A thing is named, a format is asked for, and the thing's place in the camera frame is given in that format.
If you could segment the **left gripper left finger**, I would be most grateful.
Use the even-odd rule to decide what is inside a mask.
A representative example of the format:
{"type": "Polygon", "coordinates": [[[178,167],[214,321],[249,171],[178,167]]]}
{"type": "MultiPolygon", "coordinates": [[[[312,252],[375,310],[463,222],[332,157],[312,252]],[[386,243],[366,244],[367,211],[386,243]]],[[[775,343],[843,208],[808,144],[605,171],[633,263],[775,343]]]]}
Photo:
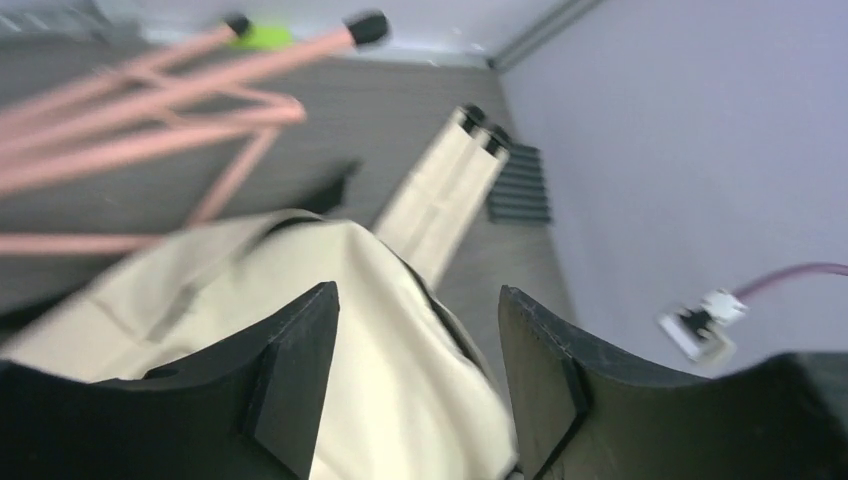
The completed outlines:
{"type": "Polygon", "coordinates": [[[5,479],[305,479],[339,319],[334,283],[138,380],[1,365],[5,479]]]}

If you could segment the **beige canvas backpack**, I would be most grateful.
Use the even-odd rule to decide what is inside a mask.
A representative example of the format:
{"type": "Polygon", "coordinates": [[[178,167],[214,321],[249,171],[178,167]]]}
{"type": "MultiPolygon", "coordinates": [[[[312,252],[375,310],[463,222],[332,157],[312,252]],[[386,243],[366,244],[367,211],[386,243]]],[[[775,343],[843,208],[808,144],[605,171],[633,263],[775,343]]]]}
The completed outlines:
{"type": "Polygon", "coordinates": [[[350,220],[284,210],[167,236],[15,334],[1,356],[74,380],[136,379],[325,281],[340,312],[311,477],[507,477],[513,421],[478,348],[417,272],[350,220]]]}

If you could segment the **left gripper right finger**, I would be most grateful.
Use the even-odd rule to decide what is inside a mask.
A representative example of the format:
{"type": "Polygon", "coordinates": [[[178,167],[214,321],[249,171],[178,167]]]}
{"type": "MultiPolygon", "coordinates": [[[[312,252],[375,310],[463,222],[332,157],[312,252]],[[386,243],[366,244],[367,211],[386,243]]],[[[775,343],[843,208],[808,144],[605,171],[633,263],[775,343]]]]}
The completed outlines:
{"type": "Polygon", "coordinates": [[[528,479],[843,479],[847,357],[786,353],[717,379],[630,354],[521,290],[498,323],[528,479]]]}

